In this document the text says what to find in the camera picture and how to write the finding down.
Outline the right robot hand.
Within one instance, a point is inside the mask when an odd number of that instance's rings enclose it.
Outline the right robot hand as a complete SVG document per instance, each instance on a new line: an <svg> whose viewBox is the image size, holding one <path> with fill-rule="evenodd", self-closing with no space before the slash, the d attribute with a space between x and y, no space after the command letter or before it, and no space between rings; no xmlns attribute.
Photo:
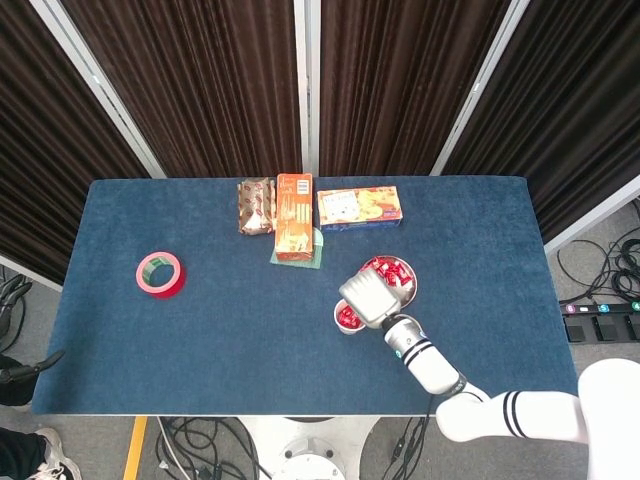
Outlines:
<svg viewBox="0 0 640 480"><path fill-rule="evenodd" d="M398 314L401 302L374 270L363 270L349 278L339 293L368 328L380 329L385 319Z"/></svg>

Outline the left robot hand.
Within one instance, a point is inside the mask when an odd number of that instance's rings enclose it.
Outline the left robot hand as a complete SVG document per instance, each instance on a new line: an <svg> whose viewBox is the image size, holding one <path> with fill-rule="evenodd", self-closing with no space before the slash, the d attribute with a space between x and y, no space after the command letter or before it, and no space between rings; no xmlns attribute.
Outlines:
<svg viewBox="0 0 640 480"><path fill-rule="evenodd" d="M16 274L1 284L1 338L9 333L12 312L19 302L22 303L22 313L26 313L24 296L31 287L32 283L22 274ZM1 384L7 385L36 378L40 373L53 367L64 354L64 350L58 350L34 365L2 367Z"/></svg>

